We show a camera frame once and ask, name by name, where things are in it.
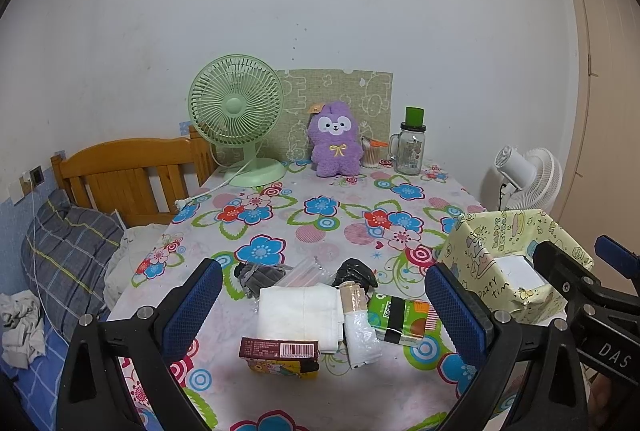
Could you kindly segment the green tissue pack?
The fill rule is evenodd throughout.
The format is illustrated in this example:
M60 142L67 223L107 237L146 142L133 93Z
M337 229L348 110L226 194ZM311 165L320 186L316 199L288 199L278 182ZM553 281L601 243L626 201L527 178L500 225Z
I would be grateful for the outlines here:
M436 329L438 317L426 301L375 293L368 303L368 321L381 341L416 347Z

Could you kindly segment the grey drawstring pouch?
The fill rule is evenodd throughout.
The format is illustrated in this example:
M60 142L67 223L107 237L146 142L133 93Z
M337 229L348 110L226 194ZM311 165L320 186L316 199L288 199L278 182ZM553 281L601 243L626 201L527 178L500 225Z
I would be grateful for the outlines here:
M258 299L262 289L277 285L290 271L291 268L283 264L238 263L233 275L247 298Z

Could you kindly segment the brown yellow snack box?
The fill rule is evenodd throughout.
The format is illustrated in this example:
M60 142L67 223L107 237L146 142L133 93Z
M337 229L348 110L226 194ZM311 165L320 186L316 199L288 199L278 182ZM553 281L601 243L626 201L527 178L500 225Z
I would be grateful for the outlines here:
M316 378L319 373L317 341L271 340L243 337L239 358L254 373Z

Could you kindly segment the black plastic bag bundle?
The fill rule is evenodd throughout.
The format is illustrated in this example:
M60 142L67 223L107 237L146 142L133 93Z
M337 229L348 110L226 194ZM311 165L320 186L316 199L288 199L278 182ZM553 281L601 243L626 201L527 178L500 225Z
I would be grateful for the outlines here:
M340 287L348 281L354 281L364 291L378 287L378 281L372 269L356 258L349 258L341 264L334 275L332 286Z

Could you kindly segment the white towel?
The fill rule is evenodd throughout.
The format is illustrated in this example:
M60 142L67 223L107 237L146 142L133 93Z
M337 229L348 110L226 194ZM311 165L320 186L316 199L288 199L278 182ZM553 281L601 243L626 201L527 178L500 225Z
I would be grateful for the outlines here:
M316 341L318 351L333 354L344 340L341 296L334 287L262 289L256 337L271 340Z

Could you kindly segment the clear plastic bag pack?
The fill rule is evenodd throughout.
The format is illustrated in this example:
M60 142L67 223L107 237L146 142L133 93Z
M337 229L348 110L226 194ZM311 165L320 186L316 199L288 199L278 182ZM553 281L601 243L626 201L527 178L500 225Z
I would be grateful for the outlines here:
M289 269L285 275L277 281L278 287L310 287L317 284L329 285L334 274L327 269L316 257L307 258L298 263L293 269Z

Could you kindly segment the beige door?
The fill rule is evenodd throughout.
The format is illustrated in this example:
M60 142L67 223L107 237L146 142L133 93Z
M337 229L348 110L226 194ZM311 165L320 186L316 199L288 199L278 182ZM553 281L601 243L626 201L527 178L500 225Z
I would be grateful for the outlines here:
M552 216L587 251L608 235L639 249L639 5L573 0L578 94Z

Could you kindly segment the yellow patterned storage box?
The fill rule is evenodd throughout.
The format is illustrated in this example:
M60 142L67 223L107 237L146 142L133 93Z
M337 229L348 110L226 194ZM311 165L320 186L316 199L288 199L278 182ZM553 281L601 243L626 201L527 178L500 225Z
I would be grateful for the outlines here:
M438 261L489 309L506 310L520 323L537 324L565 307L562 295L534 270L534 251L547 240L585 269L593 268L591 255L539 209L459 217Z

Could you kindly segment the crumpled grey cloth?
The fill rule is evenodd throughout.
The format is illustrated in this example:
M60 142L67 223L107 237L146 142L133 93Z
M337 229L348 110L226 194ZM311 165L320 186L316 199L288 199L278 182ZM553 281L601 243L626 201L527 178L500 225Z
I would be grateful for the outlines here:
M18 369L27 369L46 354L39 299L30 291L1 295L2 359Z

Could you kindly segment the white standing fan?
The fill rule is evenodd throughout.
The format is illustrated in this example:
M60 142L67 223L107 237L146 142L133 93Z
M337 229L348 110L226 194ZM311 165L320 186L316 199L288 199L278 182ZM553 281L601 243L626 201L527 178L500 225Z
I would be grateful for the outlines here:
M562 167L547 148L520 153L506 145L498 151L494 165L502 177L499 210L551 210L560 194Z

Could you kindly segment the grey plaid pillow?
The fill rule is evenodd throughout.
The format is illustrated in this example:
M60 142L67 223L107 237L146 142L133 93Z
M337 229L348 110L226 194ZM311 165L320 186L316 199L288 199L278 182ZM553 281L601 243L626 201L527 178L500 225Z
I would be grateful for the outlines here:
M53 191L35 211L23 239L22 266L51 326L72 340L82 315L106 316L104 278L124 230L116 214L79 207Z

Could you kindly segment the floral tablecloth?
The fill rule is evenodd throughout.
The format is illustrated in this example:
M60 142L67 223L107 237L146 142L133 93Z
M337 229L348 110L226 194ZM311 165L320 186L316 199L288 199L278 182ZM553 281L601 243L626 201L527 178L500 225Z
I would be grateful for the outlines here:
M212 177L154 243L119 264L127 318L157 305L202 260L219 262L222 288L186 356L172 365L179 385L216 430L433 430L474 371L454 352L442 323L416 347L388 343L379 361L352 369L347 351L320 357L318 376L251 371L239 358L254 336L258 305L233 270L238 263L296 266L316 257L334 273L349 258L372 269L384 295L420 300L424 275L454 222L480 203L448 173L428 167L409 178L388 169L321 179L307 162L263 188Z

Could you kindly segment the glass jar green lid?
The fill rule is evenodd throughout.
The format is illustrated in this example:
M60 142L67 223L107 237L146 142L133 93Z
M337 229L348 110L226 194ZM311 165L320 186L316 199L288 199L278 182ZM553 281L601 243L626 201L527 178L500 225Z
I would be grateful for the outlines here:
M390 137L388 154L394 169L401 174L417 176L423 165L423 154L426 136L424 109L407 106L405 119L400 124L400 131Z

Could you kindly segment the toothpick jar orange lid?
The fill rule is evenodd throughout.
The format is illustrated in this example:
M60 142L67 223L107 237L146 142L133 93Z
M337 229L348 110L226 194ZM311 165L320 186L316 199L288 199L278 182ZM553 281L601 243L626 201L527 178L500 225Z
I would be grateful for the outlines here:
M363 136L361 139L362 158L361 165L367 168L376 168L380 161L387 156L388 143Z

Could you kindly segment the purple plush toy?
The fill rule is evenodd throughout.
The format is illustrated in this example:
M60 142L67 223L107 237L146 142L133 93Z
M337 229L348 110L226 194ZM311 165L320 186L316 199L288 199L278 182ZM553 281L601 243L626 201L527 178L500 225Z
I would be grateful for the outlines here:
M357 121L345 102L324 104L310 117L307 133L319 178L358 176L363 148Z

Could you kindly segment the green desk fan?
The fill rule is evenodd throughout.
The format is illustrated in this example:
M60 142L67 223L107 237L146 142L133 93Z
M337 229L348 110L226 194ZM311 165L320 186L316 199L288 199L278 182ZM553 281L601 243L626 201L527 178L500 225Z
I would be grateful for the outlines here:
M192 127L215 151L242 152L224 166L224 182L258 188L284 177L279 160L259 155L283 110L281 80L266 62L246 54L215 58L192 81L186 105Z

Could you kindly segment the wall power socket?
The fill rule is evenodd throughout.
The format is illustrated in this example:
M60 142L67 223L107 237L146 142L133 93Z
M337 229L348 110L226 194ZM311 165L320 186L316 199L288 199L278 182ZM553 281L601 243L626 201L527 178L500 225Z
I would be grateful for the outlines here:
M32 170L29 171L29 179L30 182L32 182L32 186L34 188L42 184L44 182L44 174L42 168L40 166L32 168Z

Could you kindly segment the green patterned wall mat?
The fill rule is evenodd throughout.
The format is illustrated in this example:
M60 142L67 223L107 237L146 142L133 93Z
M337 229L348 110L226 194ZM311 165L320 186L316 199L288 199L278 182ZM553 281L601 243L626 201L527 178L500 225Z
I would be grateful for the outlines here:
M356 120L359 134L376 140L390 135L393 75L375 70L277 69L282 110L265 139L256 143L260 157L278 160L308 158L310 107L344 102Z

